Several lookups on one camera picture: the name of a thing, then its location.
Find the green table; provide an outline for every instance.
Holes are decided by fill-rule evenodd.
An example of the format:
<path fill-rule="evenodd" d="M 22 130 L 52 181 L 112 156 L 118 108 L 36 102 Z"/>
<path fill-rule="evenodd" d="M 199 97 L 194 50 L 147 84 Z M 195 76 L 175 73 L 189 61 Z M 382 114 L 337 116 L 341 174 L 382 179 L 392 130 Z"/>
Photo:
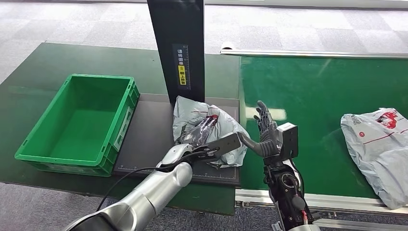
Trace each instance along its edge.
<path fill-rule="evenodd" d="M 299 156 L 294 162 L 303 175 L 309 206 L 408 214 L 407 207 L 389 210 L 378 200 L 351 159 L 340 128 L 344 114 L 379 107 L 393 107 L 408 116 L 408 56 L 227 50 L 221 54 L 241 57 L 240 110 L 247 112 L 241 115 L 241 124 L 253 139 L 258 138 L 252 118 L 257 100 L 269 107 L 278 125 L 290 122 L 299 127 Z M 252 192 L 237 194 L 268 197 L 262 192 L 267 189 L 262 164 L 247 152 L 241 185 Z"/>
<path fill-rule="evenodd" d="M 239 58 L 206 55 L 206 96 L 238 98 Z M 42 43 L 0 85 L 0 182 L 102 196 L 117 177 L 41 172 L 14 154 L 69 74 L 132 76 L 141 93 L 166 94 L 157 51 Z M 122 198 L 140 181 L 126 179 Z M 170 206 L 234 213 L 235 188 L 190 184 Z"/>
<path fill-rule="evenodd" d="M 408 115 L 407 59 L 230 54 L 239 56 L 206 55 L 206 96 L 239 98 L 241 123 L 253 139 L 258 131 L 250 118 L 257 100 L 273 109 L 280 124 L 299 126 L 299 157 L 294 161 L 305 178 L 306 200 L 312 208 L 408 214 L 406 207 L 390 211 L 379 202 L 349 157 L 340 130 L 344 113 L 395 107 Z M 14 159 L 15 151 L 71 73 L 133 76 L 140 92 L 166 94 L 157 51 L 41 44 L 0 85 L 1 182 L 101 196 L 117 180 L 41 172 Z M 262 166 L 261 158 L 248 152 L 241 168 L 243 189 L 190 184 L 170 206 L 233 214 L 237 201 L 269 205 Z M 127 179 L 112 196 L 121 198 L 138 183 Z"/>

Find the robotic hand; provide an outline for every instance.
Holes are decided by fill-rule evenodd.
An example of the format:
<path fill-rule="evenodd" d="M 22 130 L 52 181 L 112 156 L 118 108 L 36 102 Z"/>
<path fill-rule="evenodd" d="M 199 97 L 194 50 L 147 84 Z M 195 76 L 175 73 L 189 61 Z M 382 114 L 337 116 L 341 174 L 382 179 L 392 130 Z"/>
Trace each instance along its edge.
<path fill-rule="evenodd" d="M 264 183 L 269 187 L 269 196 L 283 222 L 283 227 L 278 222 L 273 228 L 276 231 L 319 231 L 319 227 L 312 224 L 313 217 L 300 186 L 302 184 L 303 187 L 303 182 L 299 182 L 293 170 L 296 167 L 292 158 L 298 155 L 297 126 L 286 123 L 278 127 L 266 105 L 262 101 L 257 104 L 259 116 L 255 115 L 254 119 L 258 122 L 260 142 L 242 133 L 238 136 L 264 160 Z"/>

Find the plastic package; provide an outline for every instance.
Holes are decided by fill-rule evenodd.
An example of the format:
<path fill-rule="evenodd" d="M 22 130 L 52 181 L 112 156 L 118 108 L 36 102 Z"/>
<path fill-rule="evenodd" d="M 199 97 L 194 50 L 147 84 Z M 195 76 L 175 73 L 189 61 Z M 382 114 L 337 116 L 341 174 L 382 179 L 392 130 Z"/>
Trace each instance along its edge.
<path fill-rule="evenodd" d="M 249 136 L 234 118 L 215 105 L 210 106 L 178 96 L 173 115 L 175 143 L 189 142 L 193 146 L 198 146 L 238 131 Z M 247 147 L 241 144 L 240 148 L 222 155 L 218 161 L 210 164 L 214 167 L 239 167 L 242 165 L 246 149 Z"/>
<path fill-rule="evenodd" d="M 341 128 L 348 151 L 387 207 L 408 203 L 408 120 L 394 108 L 346 114 Z"/>

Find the black cable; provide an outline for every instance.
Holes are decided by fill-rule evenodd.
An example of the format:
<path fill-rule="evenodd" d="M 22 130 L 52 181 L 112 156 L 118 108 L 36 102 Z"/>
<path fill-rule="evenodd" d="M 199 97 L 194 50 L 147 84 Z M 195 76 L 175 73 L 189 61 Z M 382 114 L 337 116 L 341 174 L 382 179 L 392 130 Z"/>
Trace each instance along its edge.
<path fill-rule="evenodd" d="M 139 169 L 136 169 L 136 170 L 133 170 L 133 171 L 127 173 L 127 174 L 124 175 L 122 178 L 120 178 L 118 181 L 116 181 L 115 184 L 112 185 L 112 187 L 108 190 L 108 192 L 107 192 L 107 193 L 105 194 L 105 196 L 102 198 L 102 201 L 101 201 L 101 203 L 99 203 L 99 206 L 98 206 L 98 208 L 96 209 L 96 211 L 98 212 L 98 211 L 101 209 L 102 204 L 105 202 L 106 198 L 108 197 L 108 195 L 109 195 L 109 193 L 112 191 L 112 189 L 114 189 L 114 187 L 116 187 L 116 185 L 117 185 L 120 181 L 122 181 L 124 178 L 128 177 L 129 175 L 131 175 L 131 174 L 133 174 L 133 173 L 136 173 L 136 172 L 144 171 L 144 170 L 165 170 L 165 169 L 168 169 L 168 168 L 172 168 L 172 167 L 175 167 L 176 165 L 180 164 L 181 162 L 183 162 L 183 160 L 185 160 L 186 158 L 188 158 L 188 157 L 190 157 L 190 156 L 200 155 L 200 154 L 208 153 L 208 152 L 211 152 L 211 151 L 213 151 L 213 150 L 201 151 L 201 152 L 195 152 L 195 153 L 187 154 L 187 155 L 183 156 L 181 159 L 179 159 L 177 162 L 175 162 L 175 163 L 173 163 L 173 164 L 171 164 L 171 165 L 169 165 L 169 166 L 166 166 L 166 167 L 143 167 L 143 168 L 139 168 Z"/>
<path fill-rule="evenodd" d="M 292 157 L 289 158 L 289 161 L 291 162 L 293 168 L 296 170 L 297 174 L 299 174 L 300 183 L 302 184 L 302 194 L 303 194 L 303 197 L 304 197 L 304 196 L 305 196 L 305 184 L 303 183 L 302 174 L 300 174 L 299 170 L 297 170 L 297 168 L 296 168 L 296 165 L 294 165 L 294 162 L 293 162 L 293 160 L 292 160 Z"/>

